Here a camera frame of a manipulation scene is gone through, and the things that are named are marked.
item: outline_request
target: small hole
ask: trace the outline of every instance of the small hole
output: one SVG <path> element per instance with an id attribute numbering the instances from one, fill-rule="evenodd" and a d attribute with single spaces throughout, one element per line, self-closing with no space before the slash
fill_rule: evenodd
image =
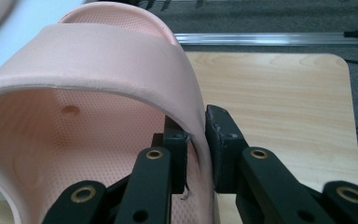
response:
<path id="1" fill-rule="evenodd" d="M 66 117 L 72 117 L 78 115 L 80 113 L 80 109 L 75 105 L 67 105 L 61 110 L 61 113 Z"/>
<path id="2" fill-rule="evenodd" d="M 301 219 L 306 222 L 315 222 L 315 216 L 309 212 L 300 210 L 297 212 L 297 214 Z"/>
<path id="3" fill-rule="evenodd" d="M 260 149 L 252 150 L 251 155 L 258 159 L 266 159 L 269 156 L 269 154 L 267 154 L 267 152 L 260 150 Z"/>
<path id="4" fill-rule="evenodd" d="M 356 194 L 355 192 L 344 190 L 342 193 L 345 194 L 349 198 L 352 198 L 354 200 L 358 200 L 358 194 Z"/>
<path id="5" fill-rule="evenodd" d="M 158 157 L 159 156 L 159 152 L 157 152 L 157 151 L 152 151 L 152 152 L 150 152 L 150 154 L 149 154 L 151 157 Z"/>
<path id="6" fill-rule="evenodd" d="M 91 191 L 89 189 L 82 189 L 76 194 L 76 197 L 79 200 L 84 200 L 85 198 L 89 197 L 91 195 Z"/>
<path id="7" fill-rule="evenodd" d="M 145 210 L 139 210 L 133 214 L 133 220 L 136 222 L 144 222 L 148 217 L 149 215 Z"/>
<path id="8" fill-rule="evenodd" d="M 228 134 L 226 134 L 226 137 L 236 138 L 236 137 L 238 137 L 238 135 L 235 133 L 228 133 Z"/>

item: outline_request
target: wooden table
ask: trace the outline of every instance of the wooden table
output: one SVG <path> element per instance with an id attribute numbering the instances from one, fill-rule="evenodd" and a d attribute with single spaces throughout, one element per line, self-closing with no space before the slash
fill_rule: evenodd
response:
<path id="1" fill-rule="evenodd" d="M 231 114 L 250 146 L 272 150 L 303 184 L 358 185 L 358 149 L 346 63 L 330 54 L 189 52 L 204 103 Z M 223 224 L 241 223 L 219 195 Z M 12 223 L 0 201 L 0 223 Z"/>

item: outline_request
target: metal rail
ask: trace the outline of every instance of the metal rail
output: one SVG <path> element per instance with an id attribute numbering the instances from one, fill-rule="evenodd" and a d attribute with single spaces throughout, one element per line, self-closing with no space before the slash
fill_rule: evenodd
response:
<path id="1" fill-rule="evenodd" d="M 176 34 L 182 45 L 236 46 L 349 46 L 358 45 L 358 37 L 344 33 L 236 33 L 236 34 Z"/>

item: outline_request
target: gray carpet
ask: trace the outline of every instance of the gray carpet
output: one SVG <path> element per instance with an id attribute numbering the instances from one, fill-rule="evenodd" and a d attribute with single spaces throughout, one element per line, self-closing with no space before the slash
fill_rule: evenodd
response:
<path id="1" fill-rule="evenodd" d="M 358 29 L 358 0 L 291 0 L 155 3 L 149 11 L 174 33 L 343 32 Z M 358 60 L 358 47 L 206 47 L 185 50 L 235 52 L 333 53 Z M 358 126 L 358 64 L 349 63 L 356 126 Z"/>

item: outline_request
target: pink rubber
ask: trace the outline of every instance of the pink rubber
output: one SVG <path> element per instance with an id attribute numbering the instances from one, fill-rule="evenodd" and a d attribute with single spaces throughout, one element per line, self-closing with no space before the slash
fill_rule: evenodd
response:
<path id="1" fill-rule="evenodd" d="M 170 29 L 117 3 L 87 4 L 43 29 L 0 68 L 0 190 L 15 222 L 40 223 L 75 182 L 128 175 L 165 115 L 191 136 L 190 196 L 172 197 L 172 223 L 213 223 L 204 105 Z"/>

